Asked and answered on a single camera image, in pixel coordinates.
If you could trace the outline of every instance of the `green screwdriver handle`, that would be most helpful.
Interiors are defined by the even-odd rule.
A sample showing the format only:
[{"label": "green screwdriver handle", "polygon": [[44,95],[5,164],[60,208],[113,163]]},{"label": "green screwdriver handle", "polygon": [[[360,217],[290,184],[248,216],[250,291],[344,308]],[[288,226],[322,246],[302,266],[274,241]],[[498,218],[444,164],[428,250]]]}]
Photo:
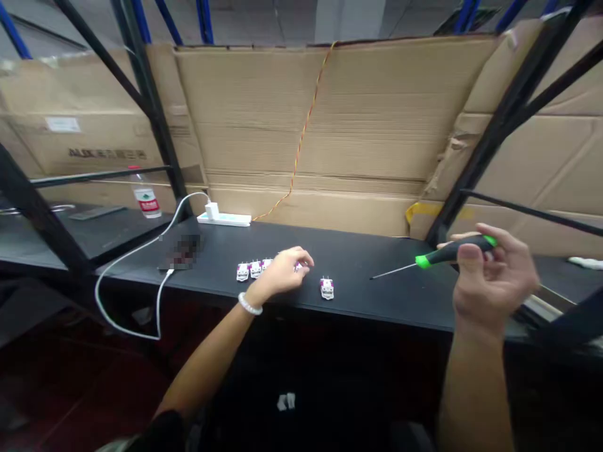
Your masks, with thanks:
[{"label": "green screwdriver handle", "polygon": [[439,264],[440,262],[456,261],[459,247],[464,244],[477,245],[479,246],[480,250],[486,252],[495,248],[495,246],[498,245],[498,242],[494,237],[491,237],[489,235],[471,235],[466,239],[458,240],[456,242],[450,242],[445,247],[433,251],[429,254],[425,254],[423,256],[416,256],[416,265],[423,269],[426,269],[434,264]]}]

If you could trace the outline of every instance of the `right hand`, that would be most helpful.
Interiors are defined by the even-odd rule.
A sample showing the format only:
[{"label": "right hand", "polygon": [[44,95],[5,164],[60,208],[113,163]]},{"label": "right hand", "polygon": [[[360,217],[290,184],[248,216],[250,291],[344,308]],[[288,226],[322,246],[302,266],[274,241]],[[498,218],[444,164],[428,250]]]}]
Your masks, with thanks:
[{"label": "right hand", "polygon": [[[492,250],[494,260],[486,262],[477,245],[459,247],[460,274],[453,296],[457,325],[461,322],[462,326],[502,335],[507,318],[538,289],[540,280],[525,243],[503,229],[483,223],[478,223],[476,229],[477,233],[494,237],[498,246]],[[455,234],[451,239],[477,233]]]}]

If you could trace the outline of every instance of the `charging cable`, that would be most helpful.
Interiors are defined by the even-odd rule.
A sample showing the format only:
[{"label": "charging cable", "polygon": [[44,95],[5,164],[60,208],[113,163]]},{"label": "charging cable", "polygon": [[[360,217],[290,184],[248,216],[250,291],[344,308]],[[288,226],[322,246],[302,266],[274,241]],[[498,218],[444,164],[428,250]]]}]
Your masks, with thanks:
[{"label": "charging cable", "polygon": [[100,283],[102,281],[102,278],[111,269],[112,266],[114,266],[118,262],[121,262],[122,260],[124,260],[128,256],[133,255],[135,252],[140,251],[142,248],[145,248],[145,247],[149,246],[150,244],[156,242],[162,236],[164,236],[165,233],[167,231],[169,231],[170,228],[173,226],[173,224],[176,222],[176,219],[178,218],[178,214],[180,213],[180,208],[182,207],[182,204],[184,203],[184,201],[186,201],[187,199],[189,199],[191,196],[194,196],[194,195],[204,195],[207,198],[207,203],[208,204],[210,204],[212,202],[211,199],[209,198],[209,196],[207,196],[207,193],[204,193],[203,191],[196,191],[195,193],[191,193],[190,195],[185,196],[184,198],[182,198],[182,201],[180,201],[180,204],[178,204],[178,208],[176,209],[176,212],[174,213],[174,217],[172,218],[170,224],[167,226],[167,228],[165,229],[165,231],[163,231],[160,235],[158,235],[157,237],[155,237],[150,242],[147,242],[144,245],[141,245],[138,248],[135,248],[132,251],[129,251],[129,252],[125,253],[120,258],[114,260],[111,263],[111,265],[109,265],[107,268],[105,268],[102,271],[102,273],[100,274],[98,280],[96,281],[96,285],[94,286],[94,298],[96,299],[96,305],[99,307],[99,311],[102,314],[102,316],[104,317],[104,319],[108,322],[108,324],[110,324],[116,330],[121,331],[122,333],[126,333],[126,334],[129,334],[129,335],[132,335],[132,336],[140,337],[140,338],[143,338],[143,339],[152,339],[152,340],[160,340],[161,339],[161,322],[160,322],[160,317],[159,317],[159,315],[160,315],[160,307],[161,307],[161,291],[163,290],[163,286],[165,285],[165,283],[167,282],[167,280],[174,273],[174,269],[173,268],[169,269],[168,272],[165,274],[165,278],[163,278],[163,281],[161,282],[161,284],[159,286],[159,290],[157,291],[157,300],[155,301],[155,320],[157,322],[157,335],[156,336],[151,336],[151,335],[146,335],[146,334],[142,334],[142,333],[137,333],[136,331],[128,330],[127,328],[124,328],[123,326],[119,326],[117,323],[115,323],[115,321],[111,317],[109,317],[109,314],[107,314],[107,311],[105,310],[105,308],[102,305],[101,296],[100,296],[100,293],[99,293],[100,292],[100,287],[101,287]]}]

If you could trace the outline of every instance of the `hand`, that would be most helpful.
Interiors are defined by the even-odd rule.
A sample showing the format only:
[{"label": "hand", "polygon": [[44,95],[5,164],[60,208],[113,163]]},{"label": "hand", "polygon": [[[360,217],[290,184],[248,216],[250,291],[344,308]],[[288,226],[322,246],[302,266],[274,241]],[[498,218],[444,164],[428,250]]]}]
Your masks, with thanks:
[{"label": "hand", "polygon": [[[477,245],[459,247],[460,274],[453,296],[457,326],[476,326],[502,337],[506,319],[538,288],[540,280],[525,243],[503,229],[483,223],[476,226],[477,233],[491,235],[498,246],[492,250],[493,260],[485,262]],[[477,233],[451,238],[460,240]]]},{"label": "hand", "polygon": [[[302,267],[295,271],[298,262]],[[251,284],[245,295],[247,302],[258,308],[272,295],[298,288],[313,266],[314,260],[302,247],[281,251],[257,281]]]}]

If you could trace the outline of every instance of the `cardboard box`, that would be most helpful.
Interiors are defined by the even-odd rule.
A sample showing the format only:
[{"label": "cardboard box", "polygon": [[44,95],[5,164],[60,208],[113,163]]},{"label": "cardboard box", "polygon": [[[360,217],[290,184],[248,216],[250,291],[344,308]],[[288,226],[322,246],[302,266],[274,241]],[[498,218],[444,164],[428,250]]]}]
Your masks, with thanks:
[{"label": "cardboard box", "polygon": [[[136,86],[126,51],[111,53]],[[161,74],[158,89],[185,180],[204,185],[179,79],[167,77],[176,68],[171,47],[150,46],[148,53]],[[0,139],[9,140],[7,148],[30,178],[163,164],[148,119],[96,55],[8,62],[3,69]],[[5,129],[18,140],[11,141]],[[149,179],[167,181],[164,173]]]},{"label": "cardboard box", "polygon": [[[540,20],[519,23],[484,65],[423,199],[446,199],[541,26]],[[601,40],[603,17],[583,19],[534,96]],[[597,172],[603,164],[601,80],[598,64],[510,135],[476,191],[541,210],[603,215],[603,179]]]},{"label": "cardboard box", "polygon": [[[252,218],[268,212],[275,200],[288,190],[211,188],[212,201],[221,212],[236,212]],[[360,195],[316,190],[298,190],[283,200],[277,209],[258,221],[333,229],[362,234],[408,235],[404,212],[415,202],[414,197],[392,195]]]},{"label": "cardboard box", "polygon": [[[322,74],[292,195],[260,221],[407,235],[491,36],[336,47]],[[179,48],[212,199],[253,217],[287,193],[326,47]]]},{"label": "cardboard box", "polygon": [[[463,36],[336,47],[320,81],[298,174],[331,178],[332,190],[346,190],[350,180],[425,181],[494,41]],[[326,52],[177,50],[210,179],[272,176],[269,183],[289,185],[280,176],[292,172]]]},{"label": "cardboard box", "polygon": [[[411,238],[420,240],[425,238],[442,205],[442,202],[422,201],[411,208],[408,215]],[[584,215],[554,210],[549,212],[596,227],[603,227],[602,215]],[[466,204],[448,234],[475,230],[475,224],[479,222],[510,231],[519,240],[527,243],[534,254],[603,259],[603,237],[586,234],[567,226],[493,205]]]}]

